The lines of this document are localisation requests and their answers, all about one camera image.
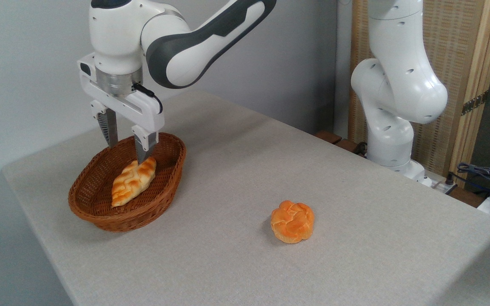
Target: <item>woven panel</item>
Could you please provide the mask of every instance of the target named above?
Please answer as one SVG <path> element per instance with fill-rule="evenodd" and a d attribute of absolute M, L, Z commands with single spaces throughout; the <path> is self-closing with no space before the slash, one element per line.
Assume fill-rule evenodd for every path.
<path fill-rule="evenodd" d="M 447 87 L 449 100 L 438 120 L 413 124 L 416 137 L 412 158 L 437 174 L 449 169 L 447 156 L 453 151 L 483 4 L 483 0 L 424 0 L 424 46 L 434 72 Z M 372 56 L 367 0 L 355 0 L 353 10 L 352 68 Z M 367 141 L 364 112 L 354 93 L 349 121 L 349 138 Z"/>

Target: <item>bread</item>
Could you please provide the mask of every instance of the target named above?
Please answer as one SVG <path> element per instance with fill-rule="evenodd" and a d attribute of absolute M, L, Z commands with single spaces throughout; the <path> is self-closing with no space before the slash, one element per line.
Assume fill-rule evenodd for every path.
<path fill-rule="evenodd" d="M 111 206 L 121 207 L 140 195 L 154 179 L 155 172 L 156 160 L 153 157 L 149 157 L 141 165 L 137 165 L 137 160 L 127 165 L 122 174 L 114 179 Z"/>
<path fill-rule="evenodd" d="M 311 237 L 314 222 L 313 211 L 304 203 L 284 201 L 272 212 L 272 230 L 286 244 L 297 244 Z"/>

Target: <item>wooden block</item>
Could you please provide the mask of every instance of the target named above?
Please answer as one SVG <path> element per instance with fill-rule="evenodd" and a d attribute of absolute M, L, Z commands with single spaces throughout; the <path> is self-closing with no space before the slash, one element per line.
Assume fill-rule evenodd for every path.
<path fill-rule="evenodd" d="M 332 134 L 330 132 L 327 132 L 326 130 L 321 130 L 319 133 L 315 134 L 315 137 L 321 138 L 322 140 L 327 141 L 333 145 L 338 143 L 342 139 L 341 136 Z"/>
<path fill-rule="evenodd" d="M 451 198 L 457 199 L 463 203 L 470 205 L 471 207 L 478 208 L 484 201 L 484 198 L 478 196 L 477 194 L 471 193 L 468 190 L 464 190 L 457 187 L 451 191 L 449 194 Z"/>
<path fill-rule="evenodd" d="M 356 143 L 349 141 L 347 139 L 343 139 L 342 141 L 336 143 L 336 145 L 342 149 L 346 149 L 351 153 L 354 153 L 356 151 L 356 147 L 358 147 Z"/>

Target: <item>wooden folding screen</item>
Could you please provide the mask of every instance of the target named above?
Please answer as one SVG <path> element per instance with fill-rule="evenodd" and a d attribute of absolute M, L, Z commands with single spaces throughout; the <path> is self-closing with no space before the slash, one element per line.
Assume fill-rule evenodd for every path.
<path fill-rule="evenodd" d="M 490 85 L 490 0 L 424 0 L 424 46 L 437 76 L 447 87 L 445 112 L 427 125 L 413 124 L 412 158 L 446 175 L 470 162 Z M 353 0 L 351 67 L 371 58 L 368 2 Z M 351 91 L 349 139 L 367 141 L 360 101 Z"/>

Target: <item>metal hinge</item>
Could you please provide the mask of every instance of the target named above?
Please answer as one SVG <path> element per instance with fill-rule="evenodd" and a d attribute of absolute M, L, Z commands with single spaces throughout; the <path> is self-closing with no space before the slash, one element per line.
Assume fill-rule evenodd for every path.
<path fill-rule="evenodd" d="M 469 112 L 475 110 L 478 108 L 480 105 L 485 103 L 487 101 L 489 95 L 489 91 L 485 91 L 481 95 L 475 97 L 474 99 L 471 99 L 470 101 L 466 102 L 464 106 L 462 107 L 462 113 L 461 115 L 464 116 L 465 114 L 468 114 Z"/>

